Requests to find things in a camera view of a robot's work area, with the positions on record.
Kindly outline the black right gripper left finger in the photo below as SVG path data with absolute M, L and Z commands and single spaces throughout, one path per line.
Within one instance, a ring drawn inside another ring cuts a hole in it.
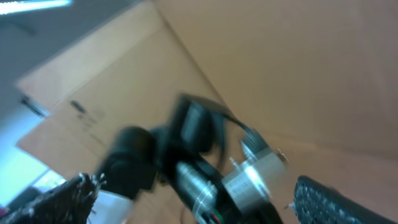
M 102 177 L 79 173 L 1 217 L 1 223 L 86 224 L 102 185 Z

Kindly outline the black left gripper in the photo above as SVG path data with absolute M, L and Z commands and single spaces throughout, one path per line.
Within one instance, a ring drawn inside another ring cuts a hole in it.
M 232 157 L 230 161 L 234 167 L 237 161 Z M 273 194 L 269 204 L 243 215 L 222 184 L 225 176 L 204 160 L 176 162 L 174 190 L 197 223 L 282 223 Z

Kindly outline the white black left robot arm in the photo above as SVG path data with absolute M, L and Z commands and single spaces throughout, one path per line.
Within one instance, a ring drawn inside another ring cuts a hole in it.
M 226 122 L 243 130 L 246 159 L 223 175 Z M 197 223 L 280 223 L 260 173 L 273 169 L 276 161 L 261 135 L 227 107 L 181 94 L 165 125 L 123 128 L 97 173 L 105 178 L 105 190 L 130 199 L 159 179 L 174 189 Z

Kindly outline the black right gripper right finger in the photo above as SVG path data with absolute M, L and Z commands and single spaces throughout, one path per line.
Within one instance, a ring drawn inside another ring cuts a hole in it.
M 305 175 L 298 177 L 289 207 L 300 223 L 395 224 Z

